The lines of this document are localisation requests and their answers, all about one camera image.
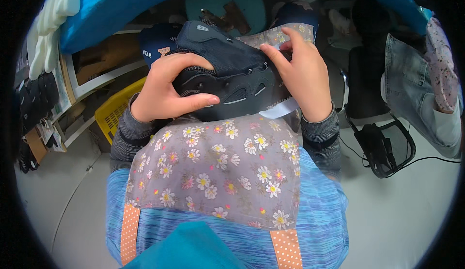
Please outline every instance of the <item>daisy print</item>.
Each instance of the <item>daisy print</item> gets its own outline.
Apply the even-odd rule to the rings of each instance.
[[[242,185],[243,188],[247,190],[252,189],[252,187],[250,187],[250,182],[248,178],[241,176],[240,179],[238,178],[237,180],[239,181],[239,183]]]
[[[213,128],[213,132],[215,132],[215,133],[217,133],[217,134],[221,133],[223,130],[224,130],[224,127],[223,127],[223,126],[215,126],[215,127]]]
[[[176,164],[178,162],[178,154],[176,152],[171,152],[170,155],[168,156],[168,159],[170,159],[170,162],[173,164]]]
[[[279,168],[274,171],[274,177],[276,178],[276,181],[279,182],[282,182],[284,179],[286,179],[286,175]]]
[[[196,135],[200,135],[201,133],[205,132],[203,127],[195,127],[194,132]]]
[[[257,122],[251,122],[250,124],[250,129],[255,129],[261,127],[259,123]]]
[[[174,193],[171,193],[171,189],[167,188],[163,191],[160,197],[161,203],[166,207],[172,207],[175,204]]]
[[[257,174],[257,177],[262,181],[262,183],[265,181],[268,182],[268,179],[271,179],[270,170],[268,170],[268,167],[260,166],[260,168],[258,168],[258,172],[259,173]]]
[[[278,229],[286,229],[286,226],[289,226],[291,223],[287,221],[289,214],[284,214],[284,211],[278,209],[277,212],[273,214],[273,223]]]
[[[229,161],[237,167],[239,166],[240,158],[237,154],[233,154],[231,156],[231,159],[229,159]]]
[[[127,204],[129,204],[130,206],[136,206],[137,202],[134,199],[128,199]]]
[[[189,147],[194,147],[199,142],[199,138],[200,137],[198,137],[198,136],[192,136],[192,138],[190,138],[189,140],[186,141],[186,144],[188,144]]]
[[[186,179],[183,183],[181,183],[181,188],[184,190],[188,190],[194,186],[194,178],[191,176],[189,179]]]
[[[189,208],[189,211],[195,211],[195,203],[192,200],[192,197],[190,196],[186,197],[186,201],[187,201],[187,207]]]
[[[215,199],[216,198],[216,194],[217,194],[217,188],[216,186],[210,186],[208,187],[206,190],[205,190],[205,197],[207,199]]]
[[[229,180],[229,179],[226,179],[224,184],[223,184],[223,187],[226,191],[226,193],[228,193],[229,195],[235,195],[237,193],[237,188],[236,186],[234,185],[234,183]]]
[[[228,127],[226,129],[226,137],[230,137],[231,139],[234,139],[234,137],[238,136],[236,127]]]
[[[270,193],[270,198],[273,198],[275,196],[276,198],[278,197],[278,194],[281,193],[281,188],[279,188],[280,183],[272,183],[271,181],[268,182],[268,185],[266,185],[266,192]]]
[[[126,192],[131,192],[133,188],[134,184],[132,184],[132,182],[128,182],[126,186]]]
[[[262,224],[260,224],[260,222],[247,222],[247,225],[250,226],[250,227],[254,227],[254,228],[259,228],[261,229],[262,228]]]
[[[171,169],[172,165],[168,164],[163,164],[163,167],[160,168],[160,174],[163,175],[163,179],[165,178],[170,178],[170,175],[173,173],[173,170]]]
[[[263,137],[263,135],[261,134],[255,134],[255,136],[253,136],[253,138],[255,139],[254,142],[256,142],[257,144],[259,144],[259,149],[262,150],[264,149],[266,146],[268,146],[268,143],[266,142],[266,139]]]
[[[141,180],[139,181],[139,184],[137,185],[137,187],[140,189],[140,190],[143,190],[145,188],[145,183]]]
[[[166,162],[166,153],[163,153],[163,155],[158,159],[157,168],[162,166],[163,162]]]
[[[276,121],[269,121],[268,124],[270,125],[270,127],[271,127],[275,132],[281,131],[281,128],[280,128],[279,125],[276,123]]]
[[[192,137],[193,135],[195,134],[195,129],[193,129],[192,127],[187,127],[185,129],[183,129],[182,131],[182,136],[185,138],[185,137]]]
[[[215,211],[213,211],[212,214],[216,217],[226,219],[228,212],[224,211],[222,207],[219,207],[219,208],[215,208]]]
[[[155,150],[154,151],[158,151],[160,149],[161,149],[161,139],[158,139],[157,143],[155,144]]]
[[[246,141],[244,142],[244,151],[246,153],[249,153],[250,155],[256,155],[255,152],[257,151],[257,148],[255,147],[255,144],[252,142],[251,139],[247,138]]]
[[[292,155],[289,156],[289,160],[291,160],[294,165],[299,164],[299,156],[296,152],[292,152]]]
[[[215,152],[218,152],[218,153],[226,152],[226,149],[221,144],[216,144],[216,145],[212,146],[212,150],[215,151]]]
[[[210,179],[208,179],[208,175],[206,173],[199,174],[199,178],[197,178],[195,181],[198,183],[197,187],[201,190],[204,190],[205,187],[210,186]]]
[[[225,120],[222,123],[222,125],[225,126],[225,127],[232,127],[234,125],[234,120]]]
[[[142,173],[142,171],[144,171],[144,165],[145,165],[145,159],[142,160],[139,164],[139,169],[138,169],[139,173]]]
[[[227,159],[228,159],[228,155],[227,155],[227,154],[221,155],[221,156],[218,158],[218,160],[216,160],[216,161],[217,161],[216,167],[217,167],[217,168],[221,168],[222,170],[226,170],[226,166],[227,166],[227,164],[228,164],[228,160],[227,160]]]
[[[286,140],[279,142],[279,145],[281,146],[281,149],[284,153],[292,153],[292,150],[294,150],[292,144]]]
[[[171,130],[167,130],[167,131],[163,134],[163,137],[162,137],[163,142],[166,142],[172,135],[173,135],[173,134],[172,134]]]
[[[192,162],[199,161],[199,157],[201,156],[199,149],[192,149],[187,153],[187,157],[192,160]]]

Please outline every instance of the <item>plastic crate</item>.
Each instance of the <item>plastic crate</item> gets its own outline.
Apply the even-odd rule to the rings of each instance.
[[[147,76],[120,90],[95,111],[95,120],[110,144],[113,144],[119,117],[123,115],[131,97],[142,90],[146,79]]]

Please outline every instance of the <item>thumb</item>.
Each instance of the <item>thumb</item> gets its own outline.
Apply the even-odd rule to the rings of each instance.
[[[291,63],[281,54],[280,51],[276,50],[268,44],[261,44],[260,50],[262,50],[266,56],[274,63],[279,73],[283,75],[286,71],[291,68]]]
[[[199,93],[196,95],[177,98],[173,102],[173,110],[175,110],[179,115],[185,115],[197,109],[218,103],[219,98],[216,95]]]

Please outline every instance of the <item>orange polka dot strap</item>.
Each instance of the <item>orange polka dot strap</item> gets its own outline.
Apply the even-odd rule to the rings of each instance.
[[[137,228],[139,227],[140,208],[131,204],[124,205],[123,226],[121,227],[121,263],[123,266],[136,258]]]
[[[302,269],[299,239],[295,229],[270,231],[279,269]]]

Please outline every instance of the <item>floral apron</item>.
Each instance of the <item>floral apron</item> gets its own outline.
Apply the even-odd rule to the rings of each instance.
[[[136,257],[140,210],[171,208],[269,230],[279,267],[293,262],[293,268],[301,268],[294,229],[299,149],[297,135],[282,118],[256,114],[208,123],[174,121],[137,152],[130,171],[121,228],[123,265]]]

